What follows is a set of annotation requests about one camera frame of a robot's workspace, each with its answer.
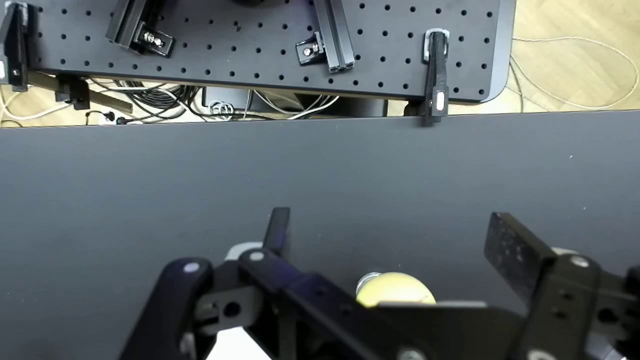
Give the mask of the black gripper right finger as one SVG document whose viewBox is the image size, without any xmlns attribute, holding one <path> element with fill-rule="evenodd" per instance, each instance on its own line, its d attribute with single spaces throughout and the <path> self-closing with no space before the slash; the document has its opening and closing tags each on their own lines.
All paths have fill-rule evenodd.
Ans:
<svg viewBox="0 0 640 360">
<path fill-rule="evenodd" d="M 531 304 L 542 272 L 554 262 L 556 251 L 510 212 L 493 212 L 485 256 L 510 289 L 525 304 Z"/>
</svg>

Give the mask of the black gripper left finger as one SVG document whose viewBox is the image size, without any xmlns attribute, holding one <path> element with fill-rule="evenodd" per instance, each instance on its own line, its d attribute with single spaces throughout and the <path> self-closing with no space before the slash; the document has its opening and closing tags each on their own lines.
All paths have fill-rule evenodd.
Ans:
<svg viewBox="0 0 640 360">
<path fill-rule="evenodd" d="M 291 236 L 291 210 L 274 208 L 268 218 L 268 227 L 263 240 L 263 246 L 276 256 L 282 256 L 289 246 Z"/>
</svg>

